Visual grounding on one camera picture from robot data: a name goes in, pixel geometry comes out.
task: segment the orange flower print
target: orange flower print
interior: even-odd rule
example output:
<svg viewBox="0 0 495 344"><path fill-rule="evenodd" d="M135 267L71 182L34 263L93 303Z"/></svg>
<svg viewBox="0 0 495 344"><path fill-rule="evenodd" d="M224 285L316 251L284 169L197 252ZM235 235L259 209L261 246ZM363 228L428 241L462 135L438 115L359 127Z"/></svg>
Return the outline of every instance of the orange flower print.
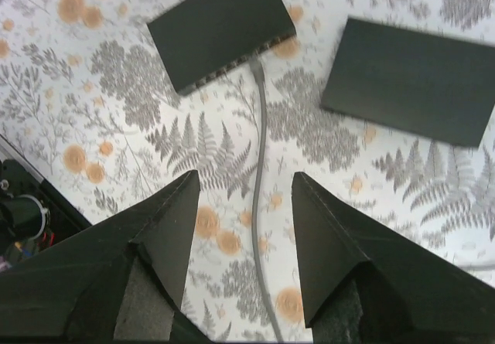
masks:
<svg viewBox="0 0 495 344"><path fill-rule="evenodd" d="M298 288L284 288L277 295L275 303L278 313L290 323L300 323L304 319L302 296Z"/></svg>
<svg viewBox="0 0 495 344"><path fill-rule="evenodd" d="M14 29L14 21L11 19L6 19L2 23L2 27L5 31L12 31Z"/></svg>
<svg viewBox="0 0 495 344"><path fill-rule="evenodd" d="M270 244L268 243L268 238L266 237L259 237L258 239L258 249L260 250L260 254L264 255L268 252L268 249L270 248Z"/></svg>
<svg viewBox="0 0 495 344"><path fill-rule="evenodd" d="M77 67L82 63L83 59L80 56L75 56L70 54L67 57L67 62L69 63L69 66L71 67Z"/></svg>
<svg viewBox="0 0 495 344"><path fill-rule="evenodd" d="M363 189L363 180L361 177L355 175L348 183L349 194L357 195Z"/></svg>
<svg viewBox="0 0 495 344"><path fill-rule="evenodd" d="M76 23L84 10L84 0L59 0L58 13L65 23Z"/></svg>
<svg viewBox="0 0 495 344"><path fill-rule="evenodd" d="M79 145L71 145L63 152L63 164L73 174L83 171L86 166L86 152Z"/></svg>
<svg viewBox="0 0 495 344"><path fill-rule="evenodd" d="M374 126L368 125L364 129L363 143L369 145L377 137L377 129Z"/></svg>
<svg viewBox="0 0 495 344"><path fill-rule="evenodd" d="M276 192L270 196L270 203L268 204L268 210L276 210L282 205L282 194Z"/></svg>
<svg viewBox="0 0 495 344"><path fill-rule="evenodd" d="M224 254L234 256L241 250L241 239L234 232L221 230L217 233L217 245Z"/></svg>
<svg viewBox="0 0 495 344"><path fill-rule="evenodd" d="M126 15L128 12L128 7L127 5L123 2L118 6L117 13L119 16L123 17Z"/></svg>
<svg viewBox="0 0 495 344"><path fill-rule="evenodd" d="M295 232L294 227L284 229L284 235L291 241L291 244L295 244Z"/></svg>
<svg viewBox="0 0 495 344"><path fill-rule="evenodd" d="M45 90L45 98L48 100L53 98L53 88L52 87L49 87L48 89Z"/></svg>
<svg viewBox="0 0 495 344"><path fill-rule="evenodd" d="M103 23L103 15L96 6L90 6L83 11L84 25L89 29L97 29Z"/></svg>
<svg viewBox="0 0 495 344"><path fill-rule="evenodd" d="M217 234L220 223L218 215L208 206L198 208L196 215L196 227L194 232L203 239L214 237Z"/></svg>
<svg viewBox="0 0 495 344"><path fill-rule="evenodd" d="M295 37L274 46L273 53L282 60L293 58L301 49L301 43Z"/></svg>
<svg viewBox="0 0 495 344"><path fill-rule="evenodd" d="M10 53L9 43L5 40L0 40L0 59L7 58Z"/></svg>
<svg viewBox="0 0 495 344"><path fill-rule="evenodd" d="M95 107L103 107L105 105L105 102L103 100L102 96L96 97L93 99L93 105Z"/></svg>
<svg viewBox="0 0 495 344"><path fill-rule="evenodd" d="M322 23L319 21L318 17L312 19L311 27L314 33L318 33L319 29L321 29Z"/></svg>
<svg viewBox="0 0 495 344"><path fill-rule="evenodd" d="M297 23L301 20L304 15L304 9L301 5L291 6L288 8L288 14L291 16L291 19L294 23Z"/></svg>
<svg viewBox="0 0 495 344"><path fill-rule="evenodd" d="M86 176L93 184L99 184L105 179L105 170L100 164L92 162L86 167Z"/></svg>
<svg viewBox="0 0 495 344"><path fill-rule="evenodd" d="M91 83L90 81L86 81L83 85L83 90L86 92L86 93L90 93L92 90L93 90L93 83Z"/></svg>
<svg viewBox="0 0 495 344"><path fill-rule="evenodd" d="M243 211L242 213L240 213L239 221L246 228L251 227L251 221L252 221L251 211Z"/></svg>
<svg viewBox="0 0 495 344"><path fill-rule="evenodd" d="M104 141L100 144L100 153L103 156L109 156L114 151L114 146L109 141Z"/></svg>

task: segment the black box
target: black box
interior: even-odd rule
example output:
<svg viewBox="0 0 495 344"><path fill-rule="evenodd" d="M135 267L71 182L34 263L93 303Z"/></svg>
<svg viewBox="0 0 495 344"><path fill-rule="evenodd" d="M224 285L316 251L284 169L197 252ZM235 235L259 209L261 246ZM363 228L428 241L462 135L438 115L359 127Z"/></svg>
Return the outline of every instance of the black box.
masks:
<svg viewBox="0 0 495 344"><path fill-rule="evenodd" d="M478 147L495 105L495 48L349 19L322 107Z"/></svg>
<svg viewBox="0 0 495 344"><path fill-rule="evenodd" d="M185 0L148 28L181 95L295 35L282 0Z"/></svg>

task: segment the floral tablecloth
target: floral tablecloth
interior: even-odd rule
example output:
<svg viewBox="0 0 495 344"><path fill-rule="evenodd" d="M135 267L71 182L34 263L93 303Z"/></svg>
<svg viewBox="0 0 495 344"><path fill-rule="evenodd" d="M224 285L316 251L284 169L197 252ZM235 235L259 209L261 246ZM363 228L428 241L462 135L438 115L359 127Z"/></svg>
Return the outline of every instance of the floral tablecloth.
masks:
<svg viewBox="0 0 495 344"><path fill-rule="evenodd" d="M243 66L190 97L173 92L145 23L178 1L4 0L0 129L92 223L198 168L183 311L213 339L273 340L249 230L257 88ZM298 38L262 59L260 248L284 337L305 341L295 171L448 261L488 261L495 251L495 118L469 150L318 108L346 17L484 42L495 40L495 22L493 0L283 1ZM491 272L473 273L495 284Z"/></svg>

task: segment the fern leaf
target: fern leaf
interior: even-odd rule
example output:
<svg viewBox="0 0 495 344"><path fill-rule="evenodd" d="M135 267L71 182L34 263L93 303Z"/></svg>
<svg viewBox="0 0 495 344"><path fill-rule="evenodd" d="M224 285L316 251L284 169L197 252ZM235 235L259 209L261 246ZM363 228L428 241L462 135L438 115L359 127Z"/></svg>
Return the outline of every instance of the fern leaf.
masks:
<svg viewBox="0 0 495 344"><path fill-rule="evenodd" d="M198 152L189 152L186 153L178 162L176 167L173 169L172 174L176 175L180 172L185 172L186 170L196 168L198 159L200 155Z"/></svg>
<svg viewBox="0 0 495 344"><path fill-rule="evenodd" d="M439 145L432 141L425 163L425 176L428 179L438 179L445 175L445 166L440 152Z"/></svg>
<svg viewBox="0 0 495 344"><path fill-rule="evenodd" d="M229 322L229 326L225 329L225 331L217 337L215 342L226 342L229 339L230 331L232 329L232 322Z"/></svg>
<svg viewBox="0 0 495 344"><path fill-rule="evenodd" d="M471 202L469 201L469 197L463 193L459 196L453 197L450 200L445 201L444 203L440 203L435 206L433 209L428 211L421 221L421 224L428 222L429 220L433 220L439 218L441 216L452 216L454 214L461 214L469 212L471 207Z"/></svg>
<svg viewBox="0 0 495 344"><path fill-rule="evenodd" d="M419 139L416 139L409 151L408 160L405 163L405 169L410 173L412 178L422 174L425 163L419 153Z"/></svg>
<svg viewBox="0 0 495 344"><path fill-rule="evenodd" d="M196 320L194 307L193 307L193 304L191 303L191 301L189 300L189 295L187 294L186 288L184 288L183 303L182 303L181 311L191 321Z"/></svg>
<svg viewBox="0 0 495 344"><path fill-rule="evenodd" d="M442 226L443 233L453 232L459 228L489 227L493 223L493 214L487 210L482 213L469 211L449 218Z"/></svg>
<svg viewBox="0 0 495 344"><path fill-rule="evenodd" d="M184 151L182 150L182 147L177 147L176 150L174 150L169 157L169 161L167 162L167 168L170 168L172 164L179 161L180 158L183 156L183 153Z"/></svg>
<svg viewBox="0 0 495 344"><path fill-rule="evenodd" d="M402 195L402 202L405 202L409 196L417 193L425 184L426 180L423 175L420 175L415 179L411 179L408 188L405 189L404 195Z"/></svg>
<svg viewBox="0 0 495 344"><path fill-rule="evenodd" d="M172 149L180 146L180 133L179 133L179 118L175 118L172 127L170 128L169 141L172 145Z"/></svg>
<svg viewBox="0 0 495 344"><path fill-rule="evenodd" d="M222 142L220 143L220 148L218 148L217 154L215 155L214 159L220 175L226 174L227 168L229 168L234 161L234 143L232 142L232 137L230 136L223 122L222 128Z"/></svg>
<svg viewBox="0 0 495 344"><path fill-rule="evenodd" d="M476 199L475 207L478 209L490 207L490 204L495 201L495 165L486 147L483 149L485 162L472 191Z"/></svg>
<svg viewBox="0 0 495 344"><path fill-rule="evenodd" d="M449 149L446 180L456 189L468 189L473 184L473 168L466 150L454 147Z"/></svg>
<svg viewBox="0 0 495 344"><path fill-rule="evenodd" d="M201 158L210 158L214 156L216 150L215 137L202 112L198 126L198 153Z"/></svg>
<svg viewBox="0 0 495 344"><path fill-rule="evenodd" d="M196 147L196 136L194 134L193 124L191 124L190 114L187 115L186 123L184 124L182 145L185 149L192 149Z"/></svg>
<svg viewBox="0 0 495 344"><path fill-rule="evenodd" d="M169 142L169 134L165 125L162 126L162 131L155 129L146 137L146 140L155 147L155 152L160 152L161 161L170 153L172 145Z"/></svg>
<svg viewBox="0 0 495 344"><path fill-rule="evenodd" d="M202 329L207 334L208 337L215 335L215 322L213 316L211 315L210 309L208 308L207 302L203 300L204 303L204 317L202 323Z"/></svg>
<svg viewBox="0 0 495 344"><path fill-rule="evenodd" d="M234 162L232 162L232 165L230 166L228 172L233 175L233 176L237 176L239 171L242 170L242 168L244 167L244 165L246 164L246 160L248 159L248 156L249 156L249 152L251 151L251 141L249 141L249 143L247 144L246 146L246 149L243 150L239 156L237 156L234 160Z"/></svg>
<svg viewBox="0 0 495 344"><path fill-rule="evenodd" d="M242 187L242 181L236 180L227 188L227 199L230 199L235 191Z"/></svg>
<svg viewBox="0 0 495 344"><path fill-rule="evenodd" d="M449 194L449 185L445 182L434 182L419 193L411 204L411 210L444 199Z"/></svg>
<svg viewBox="0 0 495 344"><path fill-rule="evenodd" d="M212 189L226 189L228 182L222 178L216 176L211 176L208 178L202 178L200 180L201 191L212 190Z"/></svg>

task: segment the wire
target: wire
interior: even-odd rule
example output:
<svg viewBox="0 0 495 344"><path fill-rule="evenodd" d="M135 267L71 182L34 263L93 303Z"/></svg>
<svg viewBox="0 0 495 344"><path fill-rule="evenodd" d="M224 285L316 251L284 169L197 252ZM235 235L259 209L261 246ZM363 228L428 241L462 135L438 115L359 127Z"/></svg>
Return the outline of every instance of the wire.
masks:
<svg viewBox="0 0 495 344"><path fill-rule="evenodd" d="M256 169L256 181L254 182L253 193L253 207L251 211L251 242L253 243L254 253L254 265L256 267L256 277L261 289L261 299L266 307L268 317L270 318L271 326L275 332L275 337L278 342L283 342L282 332L278 326L277 317L275 316L275 310L271 305L270 294L265 284L265 278L263 269L261 267L261 256L258 245L258 204L261 191L261 177L263 175L263 166L265 164L265 145L266 145L266 127L267 127L267 108L266 108L266 96L265 96L265 72L263 71L263 65L257 57L253 57L249 60L249 68L254 76L254 81L258 85L260 94L260 108L261 108L261 134L260 134L260 147L258 153L258 166Z"/></svg>
<svg viewBox="0 0 495 344"><path fill-rule="evenodd" d="M495 261L488 261L484 264L454 264L465 272L488 272L495 271Z"/></svg>
<svg viewBox="0 0 495 344"><path fill-rule="evenodd" d="M16 242L14 244L15 248L17 250L19 250L21 253L23 253L24 255L26 255L27 257L31 257L32 254L30 252L28 252L24 247L22 247L22 245L20 244L20 242Z"/></svg>

